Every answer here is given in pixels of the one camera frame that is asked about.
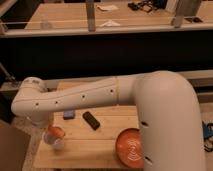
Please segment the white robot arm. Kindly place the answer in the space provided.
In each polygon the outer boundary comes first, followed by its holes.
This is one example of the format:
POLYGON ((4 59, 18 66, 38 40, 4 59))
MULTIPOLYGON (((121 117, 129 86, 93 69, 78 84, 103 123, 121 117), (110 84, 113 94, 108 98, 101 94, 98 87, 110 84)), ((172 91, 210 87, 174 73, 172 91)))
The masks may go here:
POLYGON ((48 92, 43 80, 28 77, 11 109, 45 125, 54 112, 115 105, 137 109, 144 171, 206 171, 198 97, 176 72, 113 76, 55 92, 48 92))

